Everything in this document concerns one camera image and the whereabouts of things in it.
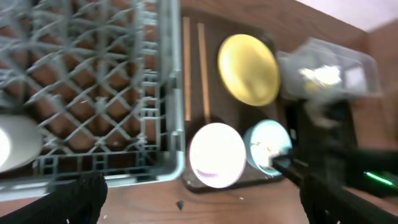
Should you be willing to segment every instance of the dark tray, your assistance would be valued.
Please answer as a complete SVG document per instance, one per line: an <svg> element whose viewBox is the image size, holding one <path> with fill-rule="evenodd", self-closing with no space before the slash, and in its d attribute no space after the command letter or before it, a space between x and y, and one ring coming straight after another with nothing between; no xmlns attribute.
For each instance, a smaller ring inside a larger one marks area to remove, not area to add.
<svg viewBox="0 0 398 224"><path fill-rule="evenodd" d="M203 116L203 98L201 71L198 47L199 22L205 25L206 53L208 66L208 89L210 99L211 122L225 123L243 136L251 126L263 119L273 119L285 124L285 115L280 100L261 107L249 106L235 99L224 87L217 66L218 50L222 42L233 34L249 34L263 41L273 53L275 46L270 33L258 28L240 24L222 17L207 14L193 9L182 9L182 16L190 18L191 41L191 121L185 122L186 140L190 142L193 135L205 125ZM238 189L258 184L277 182L283 177L273 177L246 164L241 178L225 189L214 189L197 179L189 162L181 180L186 188L194 193L217 192L220 190Z"/></svg>

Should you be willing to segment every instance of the yellow plate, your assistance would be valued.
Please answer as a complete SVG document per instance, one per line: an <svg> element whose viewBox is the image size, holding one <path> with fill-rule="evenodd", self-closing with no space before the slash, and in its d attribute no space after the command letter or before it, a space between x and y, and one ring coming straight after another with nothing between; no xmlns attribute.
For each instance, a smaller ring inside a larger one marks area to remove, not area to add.
<svg viewBox="0 0 398 224"><path fill-rule="evenodd" d="M267 46L250 35L232 35L223 42L218 68L228 91L243 103L264 106L278 94L275 58Z"/></svg>

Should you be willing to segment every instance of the dish rack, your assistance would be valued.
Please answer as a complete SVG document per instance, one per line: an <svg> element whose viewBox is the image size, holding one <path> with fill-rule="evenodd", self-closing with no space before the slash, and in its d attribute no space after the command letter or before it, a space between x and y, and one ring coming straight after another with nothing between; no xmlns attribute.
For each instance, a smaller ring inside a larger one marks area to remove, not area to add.
<svg viewBox="0 0 398 224"><path fill-rule="evenodd" d="M38 122L35 161L0 174L0 201L100 170L108 187L185 167L178 0L0 3L0 106Z"/></svg>

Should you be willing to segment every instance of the pale blue bowl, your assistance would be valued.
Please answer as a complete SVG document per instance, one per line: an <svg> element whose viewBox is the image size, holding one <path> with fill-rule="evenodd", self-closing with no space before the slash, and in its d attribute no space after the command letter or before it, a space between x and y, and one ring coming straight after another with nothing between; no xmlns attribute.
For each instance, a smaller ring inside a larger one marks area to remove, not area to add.
<svg viewBox="0 0 398 224"><path fill-rule="evenodd" d="M255 126L249 128L243 136L244 146L246 148L246 160L254 168L265 174L278 176L281 173L270 166L262 166L269 161L268 155L264 154L266 146L273 149L278 148L279 155L287 154L292 148L292 141L285 128L273 120L262 120Z"/></svg>

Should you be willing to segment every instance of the clear plastic container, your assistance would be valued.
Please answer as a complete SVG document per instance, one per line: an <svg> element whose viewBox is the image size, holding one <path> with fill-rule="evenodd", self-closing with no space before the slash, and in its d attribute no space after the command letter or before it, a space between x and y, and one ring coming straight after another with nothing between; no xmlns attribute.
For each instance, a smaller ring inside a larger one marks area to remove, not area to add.
<svg viewBox="0 0 398 224"><path fill-rule="evenodd" d="M377 63L369 55L309 38L291 54L279 52L285 98L335 100L381 94Z"/></svg>

